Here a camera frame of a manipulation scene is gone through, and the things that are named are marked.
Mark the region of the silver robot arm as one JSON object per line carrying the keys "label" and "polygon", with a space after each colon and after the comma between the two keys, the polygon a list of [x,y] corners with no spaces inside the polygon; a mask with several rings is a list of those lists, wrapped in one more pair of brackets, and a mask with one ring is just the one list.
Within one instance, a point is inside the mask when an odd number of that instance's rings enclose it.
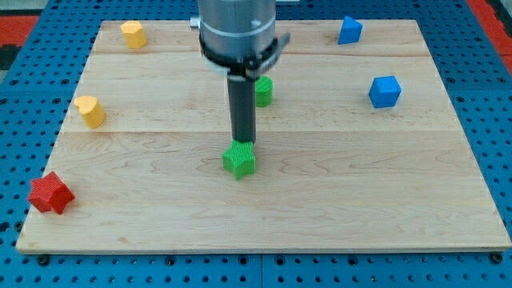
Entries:
{"label": "silver robot arm", "polygon": [[290,33],[276,36],[274,0],[198,0],[202,55],[239,81],[255,81],[279,60]]}

